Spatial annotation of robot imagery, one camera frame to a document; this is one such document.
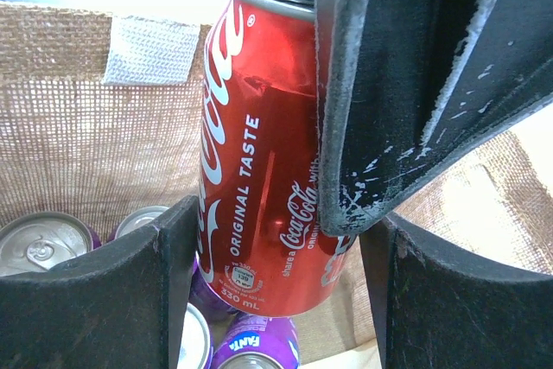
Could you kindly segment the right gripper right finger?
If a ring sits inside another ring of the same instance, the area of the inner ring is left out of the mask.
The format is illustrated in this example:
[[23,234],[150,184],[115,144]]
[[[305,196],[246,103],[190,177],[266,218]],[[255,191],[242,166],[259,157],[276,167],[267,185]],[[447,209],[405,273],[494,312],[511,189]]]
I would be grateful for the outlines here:
[[391,213],[359,237],[384,368],[550,368],[552,277]]

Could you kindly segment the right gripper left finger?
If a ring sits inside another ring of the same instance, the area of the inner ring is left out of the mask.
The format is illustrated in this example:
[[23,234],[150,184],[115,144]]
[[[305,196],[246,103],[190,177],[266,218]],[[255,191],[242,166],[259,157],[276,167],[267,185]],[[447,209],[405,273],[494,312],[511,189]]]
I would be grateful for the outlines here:
[[174,368],[199,201],[51,270],[1,280],[4,368]]

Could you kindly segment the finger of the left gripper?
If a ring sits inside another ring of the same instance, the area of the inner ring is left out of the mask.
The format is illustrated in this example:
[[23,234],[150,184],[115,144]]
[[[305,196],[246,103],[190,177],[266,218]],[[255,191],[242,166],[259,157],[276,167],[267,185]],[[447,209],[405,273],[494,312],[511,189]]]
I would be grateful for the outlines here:
[[315,0],[315,30],[330,236],[552,102],[552,0]]

